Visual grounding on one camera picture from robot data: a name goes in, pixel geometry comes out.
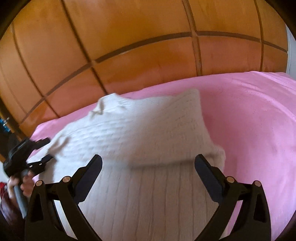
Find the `person's left hand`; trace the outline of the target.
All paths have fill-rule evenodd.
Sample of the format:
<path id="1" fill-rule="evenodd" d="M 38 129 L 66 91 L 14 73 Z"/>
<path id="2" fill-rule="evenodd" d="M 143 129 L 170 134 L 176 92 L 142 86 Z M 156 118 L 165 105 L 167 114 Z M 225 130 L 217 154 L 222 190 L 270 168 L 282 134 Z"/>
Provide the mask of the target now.
<path id="1" fill-rule="evenodd" d="M 25 197 L 30 198 L 32 195 L 32 191 L 34 188 L 34 173 L 29 171 L 22 180 L 22 184 L 20 184 L 20 189 L 22 190 L 22 193 Z M 16 177 L 10 177 L 7 182 L 7 190 L 8 190 L 8 196 L 10 200 L 16 201 L 16 195 L 14 191 L 14 187 L 18 186 L 20 180 Z"/>

